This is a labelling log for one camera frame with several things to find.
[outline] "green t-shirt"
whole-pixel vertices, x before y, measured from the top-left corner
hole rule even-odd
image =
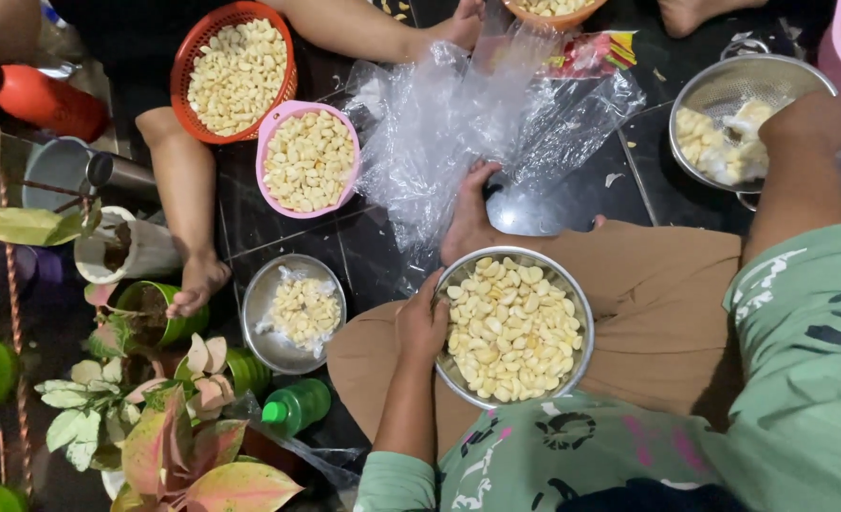
[[[727,434],[583,392],[505,405],[481,415],[438,473],[370,454],[355,511],[556,510],[654,485],[725,489],[710,499],[752,510],[841,512],[841,225],[767,250],[723,307],[746,373]],[[641,495],[663,499],[655,490]]]

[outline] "foot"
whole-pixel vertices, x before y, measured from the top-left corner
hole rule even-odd
[[[481,35],[483,8],[483,0],[461,0],[452,18],[429,31],[437,40],[445,39],[471,51]]]
[[[761,7],[767,0],[658,0],[670,37],[686,37],[711,18],[738,9]]]
[[[231,269],[212,254],[191,257],[184,265],[183,289],[174,296],[174,303],[167,307],[167,318],[193,316],[221,290],[231,277]]]
[[[499,231],[490,224],[487,205],[483,202],[483,186],[494,173],[502,169],[498,163],[479,161],[461,182],[459,197],[452,215],[452,225],[442,240],[439,258],[446,265],[474,250],[490,247]]]

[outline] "soil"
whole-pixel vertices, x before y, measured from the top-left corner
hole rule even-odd
[[[126,263],[130,256],[130,245],[132,244],[130,225],[121,222],[113,228],[116,242],[107,242],[104,247],[104,268],[112,273],[117,272]]]
[[[127,319],[132,332],[135,332],[135,341],[150,347],[158,344],[167,328],[167,301],[164,300],[161,291],[147,286],[136,300],[126,307],[129,311],[145,313]]]

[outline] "clear plastic bag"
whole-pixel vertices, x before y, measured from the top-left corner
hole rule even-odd
[[[548,77],[566,36],[511,19],[499,0],[487,3],[471,60],[439,41],[416,64],[358,62],[351,72],[354,98],[344,111],[363,134],[357,190],[388,211],[406,293],[437,267],[461,180],[476,160],[501,163],[515,193],[547,190],[644,105],[628,71]]]
[[[262,422],[262,406],[256,401],[252,391],[224,409],[224,415],[237,420],[248,420],[249,427],[255,428],[279,447],[294,453],[319,470],[329,483],[335,486],[338,496],[347,510],[354,508],[357,500],[360,475],[345,469],[350,463],[360,457],[363,450],[359,448],[310,448],[304,442],[294,438],[277,436],[269,426]]]
[[[284,265],[278,268],[278,272],[281,273],[281,283],[279,283],[279,287],[284,283],[303,282],[307,279],[314,279],[309,278],[306,275],[306,271],[304,270],[292,271]],[[337,287],[335,286],[335,283],[333,283],[331,280],[323,281],[318,285],[317,288],[317,291],[325,297],[335,297],[336,290]],[[283,325],[276,325],[272,315],[273,308],[275,308],[274,304],[272,304],[272,306],[269,307],[269,310],[266,311],[266,314],[262,317],[262,320],[256,322],[256,334],[264,334],[269,331],[277,332],[284,336],[287,342],[291,343],[291,345],[295,346],[296,348],[312,352],[313,356],[316,359],[321,358],[325,349],[325,344],[332,339],[332,331],[329,330],[328,332],[319,332],[315,336],[305,338],[300,343],[295,343],[293,332],[290,332]]]

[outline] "orange bowl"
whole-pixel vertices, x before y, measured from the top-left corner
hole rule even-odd
[[[190,73],[195,69],[194,59],[204,55],[199,48],[208,45],[209,39],[217,36],[222,28],[229,25],[249,23],[256,19],[268,20],[272,27],[277,29],[281,33],[281,37],[284,38],[287,46],[285,77],[281,82],[277,98],[268,110],[253,123],[253,126],[224,137],[210,132],[199,121],[193,109],[190,108],[190,102],[186,99],[192,81]],[[294,63],[294,43],[291,41],[291,31],[287,29],[285,21],[275,9],[258,2],[234,2],[211,11],[186,36],[184,43],[177,50],[174,68],[171,69],[171,106],[174,108],[177,119],[190,135],[206,144],[230,144],[231,142],[257,138],[259,136],[259,126],[262,125],[262,120],[266,117],[266,114],[288,99],[294,99],[296,93],[297,66]]]
[[[599,7],[603,6],[607,3],[607,0],[594,0],[594,2],[589,6],[584,6],[581,9],[571,13],[569,15],[563,15],[561,17],[541,17],[528,11],[525,11],[518,7],[515,3],[515,0],[502,0],[502,3],[506,5],[506,8],[515,15],[516,18],[520,19],[521,21],[529,21],[532,23],[540,23],[543,25],[549,25],[560,32],[569,30],[570,28],[577,27],[582,24],[586,19],[590,18],[591,15],[594,14],[594,11],[598,10]]]

